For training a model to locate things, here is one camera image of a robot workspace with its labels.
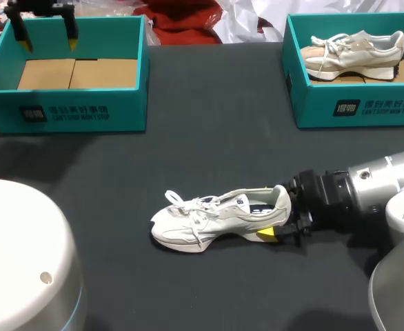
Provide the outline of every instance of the sneaker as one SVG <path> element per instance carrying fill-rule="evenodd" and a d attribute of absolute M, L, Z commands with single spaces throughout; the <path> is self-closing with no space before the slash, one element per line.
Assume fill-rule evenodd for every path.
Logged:
<path fill-rule="evenodd" d="M 290 196 L 281 185 L 189 201 L 173 191 L 165 197 L 172 205 L 153 216 L 152 236 L 161 245 L 189 253 L 203 252 L 226 233 L 265 241 L 257 231 L 285 224 L 291 212 Z"/>
<path fill-rule="evenodd" d="M 365 31 L 338 34 L 322 40 L 311 37 L 314 46 L 304 47 L 301 56 L 307 73 L 314 79 L 333 81 L 344 72 L 393 80 L 404 55 L 404 33 L 372 36 Z"/>

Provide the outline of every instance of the shoelace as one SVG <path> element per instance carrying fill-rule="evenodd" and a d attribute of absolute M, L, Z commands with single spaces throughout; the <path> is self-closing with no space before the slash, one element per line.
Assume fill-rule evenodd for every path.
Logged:
<path fill-rule="evenodd" d="M 173 204 L 173 208 L 176 208 L 180 213 L 189 216 L 188 219 L 190 220 L 191 231 L 193 232 L 198 244 L 201 245 L 202 240 L 199 236 L 197 225 L 200 224 L 201 219 L 206 220 L 206 216 L 217 215 L 214 209 L 220 204 L 220 199 L 213 196 L 184 201 L 176 192 L 171 190 L 165 192 L 165 197 Z"/>
<path fill-rule="evenodd" d="M 335 36 L 330 37 L 329 39 L 319 39 L 315 36 L 311 37 L 312 44 L 314 44 L 315 46 L 325 47 L 325 53 L 323 54 L 323 61 L 321 62 L 321 66 L 319 69 L 319 76 L 321 69 L 323 68 L 323 64 L 325 63 L 325 60 L 330 52 L 337 53 L 341 48 L 350 48 L 350 46 L 346 44 L 347 42 L 346 38 L 348 37 L 349 35 L 345 33 L 336 34 Z"/>

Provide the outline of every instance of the teal box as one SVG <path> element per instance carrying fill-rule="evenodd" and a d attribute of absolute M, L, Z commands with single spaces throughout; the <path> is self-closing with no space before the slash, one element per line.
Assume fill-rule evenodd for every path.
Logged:
<path fill-rule="evenodd" d="M 0 133 L 145 130 L 149 57 L 143 17 L 77 18 L 79 38 L 69 49 L 63 19 L 26 19 L 33 53 L 7 23 L 0 38 Z M 137 59 L 134 88 L 17 90 L 27 60 Z"/>
<path fill-rule="evenodd" d="M 404 126 L 404 83 L 310 83 L 300 49 L 311 45 L 311 36 L 328 39 L 361 30 L 375 35 L 404 32 L 404 12 L 288 16 L 282 62 L 299 128 Z M 338 111 L 341 105 L 350 111 Z"/>

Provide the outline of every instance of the cardboard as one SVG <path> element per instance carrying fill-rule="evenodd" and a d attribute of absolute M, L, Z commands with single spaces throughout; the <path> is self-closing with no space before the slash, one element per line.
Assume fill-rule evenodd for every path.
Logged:
<path fill-rule="evenodd" d="M 18 90 L 134 88 L 134 59 L 54 59 L 26 61 Z"/>
<path fill-rule="evenodd" d="M 26 61 L 18 90 L 67 89 L 74 63 L 74 59 Z"/>
<path fill-rule="evenodd" d="M 138 61 L 132 59 L 77 60 L 70 89 L 134 88 L 137 65 Z"/>

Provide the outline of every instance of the gray tabletop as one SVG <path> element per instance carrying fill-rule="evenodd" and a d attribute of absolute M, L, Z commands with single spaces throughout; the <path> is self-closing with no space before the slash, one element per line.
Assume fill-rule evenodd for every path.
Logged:
<path fill-rule="evenodd" d="M 0 137 L 0 178 L 46 193 L 72 226 L 87 330 L 375 330 L 381 226 L 191 255 L 153 245 L 149 220 L 168 189 L 218 195 L 345 168 L 404 150 L 404 128 L 298 130 L 276 43 L 150 51 L 145 134 Z"/>

